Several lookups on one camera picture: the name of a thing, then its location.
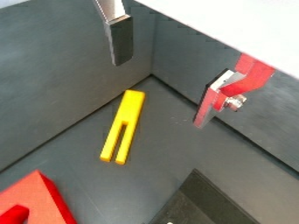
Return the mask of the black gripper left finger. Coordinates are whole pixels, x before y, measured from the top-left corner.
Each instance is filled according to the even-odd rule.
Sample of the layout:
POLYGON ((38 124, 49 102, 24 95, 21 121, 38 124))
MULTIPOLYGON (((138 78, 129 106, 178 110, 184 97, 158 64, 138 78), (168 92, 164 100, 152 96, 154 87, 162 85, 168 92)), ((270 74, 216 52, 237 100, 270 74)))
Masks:
POLYGON ((133 18, 121 0, 92 0, 105 29, 112 64, 118 67, 133 57, 133 18))

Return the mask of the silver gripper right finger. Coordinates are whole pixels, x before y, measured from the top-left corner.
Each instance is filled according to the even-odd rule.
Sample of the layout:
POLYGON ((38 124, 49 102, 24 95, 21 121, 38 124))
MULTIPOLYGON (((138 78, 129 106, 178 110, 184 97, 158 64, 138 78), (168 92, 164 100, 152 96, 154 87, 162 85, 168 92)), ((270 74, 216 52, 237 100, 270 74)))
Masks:
POLYGON ((257 59, 241 53, 234 70, 225 69, 205 85, 193 125, 201 128, 212 118, 212 112, 224 108, 237 111, 244 105, 244 93, 261 88, 274 73, 274 69, 257 59))

